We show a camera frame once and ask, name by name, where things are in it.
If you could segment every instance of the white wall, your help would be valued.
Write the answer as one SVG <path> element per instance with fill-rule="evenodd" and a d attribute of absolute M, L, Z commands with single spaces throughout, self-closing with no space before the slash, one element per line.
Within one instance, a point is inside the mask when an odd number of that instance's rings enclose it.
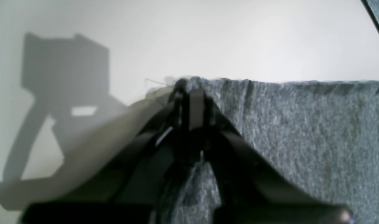
<path fill-rule="evenodd" d="M 0 182 L 36 103 L 21 86 L 27 33 L 80 34 L 108 49 L 109 93 L 126 106 L 163 86 L 147 78 L 379 80 L 379 35 L 357 0 L 0 0 Z M 42 125 L 25 179 L 50 176 L 63 163 L 54 119 Z M 18 215 L 0 206 L 0 223 Z"/>

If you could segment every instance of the dark edge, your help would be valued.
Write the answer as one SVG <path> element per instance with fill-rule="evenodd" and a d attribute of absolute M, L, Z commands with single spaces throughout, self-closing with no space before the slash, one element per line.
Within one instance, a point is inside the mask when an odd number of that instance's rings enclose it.
<path fill-rule="evenodd" d="M 378 23 L 376 17 L 374 16 L 372 9 L 370 8 L 369 4 L 367 3 L 367 0 L 361 0 L 361 2 L 363 3 L 365 9 L 367 10 L 367 13 L 369 14 L 370 18 L 372 19 L 374 27 L 376 27 L 376 29 L 379 33 L 379 23 Z"/>

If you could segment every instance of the black plastic mount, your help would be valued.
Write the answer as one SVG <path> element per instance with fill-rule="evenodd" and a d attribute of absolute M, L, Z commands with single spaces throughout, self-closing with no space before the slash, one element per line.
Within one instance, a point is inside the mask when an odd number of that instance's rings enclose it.
<path fill-rule="evenodd" d="M 162 223 L 161 186 L 173 167 L 202 159 L 222 205 L 214 223 L 354 224 L 345 205 L 310 197 L 285 180 L 240 136 L 213 99 L 175 85 L 169 102 L 91 180 L 66 196 L 33 204 L 23 223 Z"/>

